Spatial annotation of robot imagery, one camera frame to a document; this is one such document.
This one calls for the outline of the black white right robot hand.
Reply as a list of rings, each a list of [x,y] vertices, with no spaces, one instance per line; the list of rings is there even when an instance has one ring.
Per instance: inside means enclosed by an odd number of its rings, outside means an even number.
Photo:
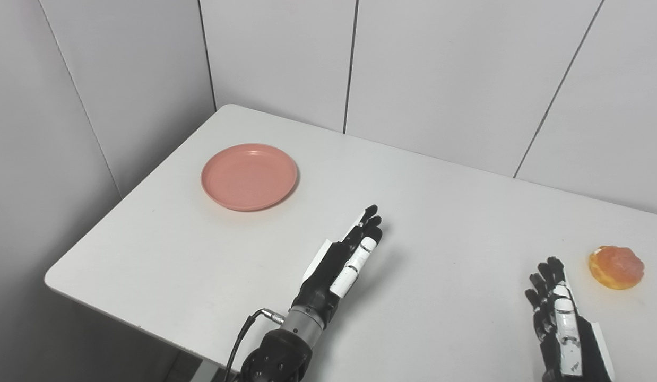
[[[525,297],[545,367],[541,380],[615,381],[600,324],[581,316],[560,259],[551,256],[537,269]]]

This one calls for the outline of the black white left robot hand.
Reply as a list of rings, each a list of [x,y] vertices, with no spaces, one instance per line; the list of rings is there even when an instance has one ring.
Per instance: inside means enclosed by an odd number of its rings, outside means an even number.
[[[322,328],[333,319],[340,300],[347,296],[382,239],[382,218],[377,211],[377,205],[368,206],[341,241],[325,242],[302,277],[291,305],[304,314],[315,314]]]

